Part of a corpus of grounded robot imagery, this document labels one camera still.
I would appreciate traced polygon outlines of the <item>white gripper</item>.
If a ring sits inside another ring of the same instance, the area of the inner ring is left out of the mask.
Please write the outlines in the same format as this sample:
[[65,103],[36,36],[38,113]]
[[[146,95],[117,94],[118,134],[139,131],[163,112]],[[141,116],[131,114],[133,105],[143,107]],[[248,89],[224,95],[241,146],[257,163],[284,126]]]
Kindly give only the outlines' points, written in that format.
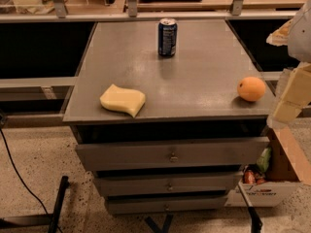
[[270,33],[266,43],[288,45],[289,56],[300,61],[293,70],[284,69],[277,82],[275,100],[267,118],[269,127],[285,127],[311,103],[311,0],[280,28]]

